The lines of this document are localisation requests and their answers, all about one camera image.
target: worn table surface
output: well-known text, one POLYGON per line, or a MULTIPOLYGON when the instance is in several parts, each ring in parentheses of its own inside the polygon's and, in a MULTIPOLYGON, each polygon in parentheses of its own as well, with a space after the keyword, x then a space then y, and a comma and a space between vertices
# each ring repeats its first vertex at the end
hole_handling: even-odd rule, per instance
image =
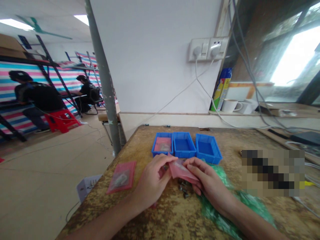
MULTIPOLYGON (((116 205, 137 185, 144 167, 152 160, 151 149, 157 132, 190 132, 195 141, 196 133, 215 136, 225 169, 236 189, 241 189, 240 150, 281 149, 277 142, 256 130, 213 128, 200 131, 192 127, 151 127, 141 126, 130 138, 113 163, 108 167, 99 182, 85 201, 72 215, 57 239, 85 225, 107 209, 116 205), (130 190, 106 195, 107 188, 118 163, 137 161, 134 186, 130 190)), ((290 239, 319 239, 320 221, 301 204, 289 197, 265 197, 262 201, 275 220, 277 228, 290 239)), ((201 204, 195 194, 184 199, 178 190, 177 179, 171 180, 158 200, 156 209, 147 209, 124 226, 115 238, 121 239, 228 239, 215 224, 201 215, 201 204)))

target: hand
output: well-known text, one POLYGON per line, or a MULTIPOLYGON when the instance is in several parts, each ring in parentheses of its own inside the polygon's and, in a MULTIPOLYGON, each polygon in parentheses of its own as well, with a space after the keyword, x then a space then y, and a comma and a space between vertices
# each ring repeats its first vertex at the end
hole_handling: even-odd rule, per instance
POLYGON ((167 162, 177 160, 177 157, 167 156, 163 153, 156 155, 146 166, 139 180, 138 186, 132 193, 134 204, 142 212, 154 204, 161 196, 172 175, 168 168, 166 173, 160 178, 159 170, 167 162))
POLYGON ((226 188, 213 168, 196 157, 187 159, 183 165, 201 181, 202 185, 192 185, 196 194, 201 195, 202 191, 212 206, 228 218, 236 209, 237 199, 226 188))

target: left hand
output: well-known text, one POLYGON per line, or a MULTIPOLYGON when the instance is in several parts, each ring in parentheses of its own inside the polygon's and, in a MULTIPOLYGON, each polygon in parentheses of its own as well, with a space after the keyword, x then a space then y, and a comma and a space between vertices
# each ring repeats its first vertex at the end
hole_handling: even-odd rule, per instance
POLYGON ((133 204, 138 207, 139 211, 144 211, 160 198, 172 175, 169 168, 162 178, 160 178, 158 172, 167 162, 177 159, 177 157, 167 156, 161 153, 160 155, 156 155, 153 160, 148 163, 142 173, 138 186, 131 196, 133 204))

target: ceiling fan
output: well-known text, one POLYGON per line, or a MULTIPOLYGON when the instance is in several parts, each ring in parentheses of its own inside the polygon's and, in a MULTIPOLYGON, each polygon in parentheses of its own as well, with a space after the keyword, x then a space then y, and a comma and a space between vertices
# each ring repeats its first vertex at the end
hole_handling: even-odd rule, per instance
POLYGON ((62 37, 62 38, 66 38, 66 39, 72 39, 70 37, 66 37, 66 36, 62 36, 59 34, 55 34, 55 33, 50 33, 50 32, 46 32, 43 31, 40 26, 37 23, 37 20, 34 17, 30 17, 30 19, 32 20, 33 24, 31 22, 29 22, 27 19, 25 19, 24 17, 21 17, 19 15, 16 15, 18 18, 20 18, 22 21, 24 21, 26 24, 28 24, 30 27, 33 27, 34 31, 36 31, 37 33, 42 33, 42 34, 49 34, 49 35, 53 35, 53 36, 57 36, 57 37, 62 37))

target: red plastic bag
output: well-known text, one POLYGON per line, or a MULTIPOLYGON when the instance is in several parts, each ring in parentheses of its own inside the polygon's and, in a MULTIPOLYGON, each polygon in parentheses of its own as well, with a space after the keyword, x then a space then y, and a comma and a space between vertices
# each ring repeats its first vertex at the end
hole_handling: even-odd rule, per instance
POLYGON ((154 145, 155 152, 171 152, 171 138, 157 137, 154 145))
POLYGON ((200 182, 199 179, 193 175, 187 168, 183 165, 183 160, 178 159, 177 161, 169 162, 170 171, 173 178, 182 178, 191 184, 200 182))
POLYGON ((107 194, 130 189, 133 185, 134 170, 136 161, 120 163, 114 170, 107 194))

